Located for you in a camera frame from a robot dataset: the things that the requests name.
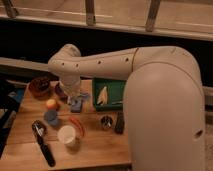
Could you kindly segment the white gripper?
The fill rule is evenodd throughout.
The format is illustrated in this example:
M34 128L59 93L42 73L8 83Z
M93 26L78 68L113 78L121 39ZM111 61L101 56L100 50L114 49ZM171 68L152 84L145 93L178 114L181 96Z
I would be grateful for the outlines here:
M67 96L76 97L80 93L81 80L79 77L62 77L59 79L60 88Z

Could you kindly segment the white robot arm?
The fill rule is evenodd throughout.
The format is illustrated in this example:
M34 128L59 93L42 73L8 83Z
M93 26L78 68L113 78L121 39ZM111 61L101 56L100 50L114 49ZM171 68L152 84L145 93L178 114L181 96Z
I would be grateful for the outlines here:
M205 99L197 61L177 46L136 47L82 57L66 45L48 69L124 80L123 112L132 171L206 171Z

